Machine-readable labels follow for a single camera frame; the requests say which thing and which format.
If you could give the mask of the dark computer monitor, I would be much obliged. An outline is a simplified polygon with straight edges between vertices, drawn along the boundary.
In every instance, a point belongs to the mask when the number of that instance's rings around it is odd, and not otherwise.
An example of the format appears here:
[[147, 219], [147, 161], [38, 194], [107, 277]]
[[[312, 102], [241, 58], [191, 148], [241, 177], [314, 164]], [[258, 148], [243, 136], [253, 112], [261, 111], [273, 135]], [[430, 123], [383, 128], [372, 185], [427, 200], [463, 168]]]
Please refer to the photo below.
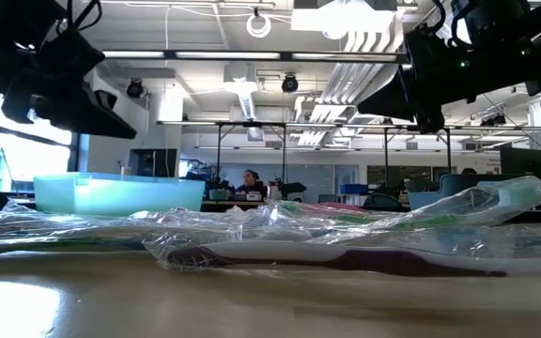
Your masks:
[[541, 180], [541, 150], [504, 147], [500, 149], [503, 175], [534, 176]]
[[132, 149], [131, 172], [141, 177], [174, 177], [177, 151], [174, 148]]

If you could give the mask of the ceiling light strip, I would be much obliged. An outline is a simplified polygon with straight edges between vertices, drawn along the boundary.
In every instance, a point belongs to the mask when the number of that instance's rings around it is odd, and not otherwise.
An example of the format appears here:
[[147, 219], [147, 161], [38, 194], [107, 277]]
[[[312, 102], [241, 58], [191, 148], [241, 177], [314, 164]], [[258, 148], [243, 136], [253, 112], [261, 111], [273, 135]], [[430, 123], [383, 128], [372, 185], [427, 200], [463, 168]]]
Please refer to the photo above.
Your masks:
[[406, 55], [401, 53], [109, 50], [103, 51], [103, 54], [107, 59], [118, 60], [210, 60], [371, 64], [408, 63]]

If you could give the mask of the white ceiling louvre panels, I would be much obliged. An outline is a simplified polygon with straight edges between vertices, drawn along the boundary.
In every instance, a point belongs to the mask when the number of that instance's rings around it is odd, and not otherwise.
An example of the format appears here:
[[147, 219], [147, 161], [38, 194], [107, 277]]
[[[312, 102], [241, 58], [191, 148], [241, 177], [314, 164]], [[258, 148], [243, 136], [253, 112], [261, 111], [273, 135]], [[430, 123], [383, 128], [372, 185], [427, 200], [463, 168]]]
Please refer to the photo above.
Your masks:
[[[360, 53], [395, 53], [404, 39], [401, 25], [392, 24], [381, 33], [349, 32], [343, 50]], [[309, 120], [314, 123], [346, 123], [356, 114], [356, 105], [387, 84], [395, 64], [337, 64], [325, 89], [315, 99]]]

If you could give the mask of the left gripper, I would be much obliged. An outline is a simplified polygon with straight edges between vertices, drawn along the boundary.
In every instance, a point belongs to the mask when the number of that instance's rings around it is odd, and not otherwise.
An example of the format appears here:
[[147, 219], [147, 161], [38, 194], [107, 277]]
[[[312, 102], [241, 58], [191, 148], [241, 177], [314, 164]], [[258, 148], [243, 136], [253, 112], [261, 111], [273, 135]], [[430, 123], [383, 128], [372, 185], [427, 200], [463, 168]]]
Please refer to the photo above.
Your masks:
[[104, 55], [77, 31], [45, 41], [14, 74], [4, 95], [2, 112], [28, 123], [29, 112], [59, 129], [76, 133], [133, 139], [137, 131], [114, 112], [117, 96], [92, 90], [85, 76]]

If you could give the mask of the black gantry frame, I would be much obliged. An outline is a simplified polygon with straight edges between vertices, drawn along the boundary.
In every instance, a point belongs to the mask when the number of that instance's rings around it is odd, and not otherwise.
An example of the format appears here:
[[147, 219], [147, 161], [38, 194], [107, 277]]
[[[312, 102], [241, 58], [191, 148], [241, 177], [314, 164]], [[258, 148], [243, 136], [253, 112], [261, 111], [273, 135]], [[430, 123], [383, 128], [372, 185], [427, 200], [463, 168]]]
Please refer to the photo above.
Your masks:
[[221, 144], [222, 144], [222, 128], [224, 126], [241, 126], [244, 128], [259, 128], [268, 127], [273, 129], [281, 128], [282, 133], [278, 136], [282, 140], [283, 145], [279, 147], [282, 151], [282, 176], [281, 180], [286, 179], [286, 132], [288, 128], [312, 128], [312, 129], [340, 129], [340, 128], [352, 128], [361, 130], [380, 130], [383, 131], [384, 138], [384, 154], [385, 154], [385, 166], [388, 167], [388, 130], [399, 131], [418, 131], [421, 129], [418, 126], [413, 125], [395, 125], [395, 124], [343, 124], [343, 123], [286, 123], [286, 122], [268, 122], [268, 121], [213, 121], [212, 124], [218, 127], [218, 144], [217, 144], [217, 171], [220, 171], [220, 158], [221, 158]]

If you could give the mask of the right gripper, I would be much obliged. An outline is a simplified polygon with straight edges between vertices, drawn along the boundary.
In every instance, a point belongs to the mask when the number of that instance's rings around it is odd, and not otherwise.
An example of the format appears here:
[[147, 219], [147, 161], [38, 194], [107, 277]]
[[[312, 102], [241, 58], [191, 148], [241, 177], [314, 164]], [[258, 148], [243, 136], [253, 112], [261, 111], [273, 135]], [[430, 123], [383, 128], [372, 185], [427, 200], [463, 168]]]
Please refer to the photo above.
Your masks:
[[404, 42], [411, 68], [399, 67], [388, 84], [357, 105], [358, 112], [415, 118], [421, 134], [435, 134], [445, 124], [444, 104], [473, 102], [480, 94], [479, 51], [453, 38], [441, 38], [427, 25], [409, 31]]

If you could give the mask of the grey-blue plastic bin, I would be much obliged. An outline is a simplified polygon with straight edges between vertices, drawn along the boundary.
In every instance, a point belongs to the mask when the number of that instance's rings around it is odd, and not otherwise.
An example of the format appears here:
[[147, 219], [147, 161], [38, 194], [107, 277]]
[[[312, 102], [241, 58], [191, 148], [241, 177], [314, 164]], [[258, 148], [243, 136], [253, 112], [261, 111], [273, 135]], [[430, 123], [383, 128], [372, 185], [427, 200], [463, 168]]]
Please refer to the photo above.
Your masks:
[[518, 175], [443, 175], [439, 182], [427, 179], [408, 179], [405, 181], [410, 209], [415, 210], [455, 195], [480, 182], [504, 181], [517, 178]]

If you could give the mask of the magenta microfibre cloth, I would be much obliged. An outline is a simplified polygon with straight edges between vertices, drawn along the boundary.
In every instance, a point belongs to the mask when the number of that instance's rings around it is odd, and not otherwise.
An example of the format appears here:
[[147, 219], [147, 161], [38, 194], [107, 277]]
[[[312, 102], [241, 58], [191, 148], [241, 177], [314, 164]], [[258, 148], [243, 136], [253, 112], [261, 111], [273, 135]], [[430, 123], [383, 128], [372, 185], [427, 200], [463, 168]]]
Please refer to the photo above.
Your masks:
[[337, 202], [323, 202], [323, 203], [317, 203], [315, 204], [317, 207], [326, 207], [326, 208], [337, 208], [337, 209], [345, 209], [345, 210], [353, 210], [353, 211], [363, 211], [363, 208], [357, 205], [348, 205], [343, 203], [337, 203]]

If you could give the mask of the light teal translucent tray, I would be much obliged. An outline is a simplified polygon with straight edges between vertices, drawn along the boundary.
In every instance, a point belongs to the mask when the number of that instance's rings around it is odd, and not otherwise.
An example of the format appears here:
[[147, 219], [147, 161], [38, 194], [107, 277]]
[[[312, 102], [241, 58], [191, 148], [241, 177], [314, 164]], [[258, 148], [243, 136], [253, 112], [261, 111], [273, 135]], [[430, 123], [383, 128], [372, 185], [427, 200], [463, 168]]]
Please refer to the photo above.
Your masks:
[[175, 207], [198, 211], [204, 190], [203, 181], [172, 177], [76, 172], [34, 178], [37, 210], [76, 215], [128, 216]]

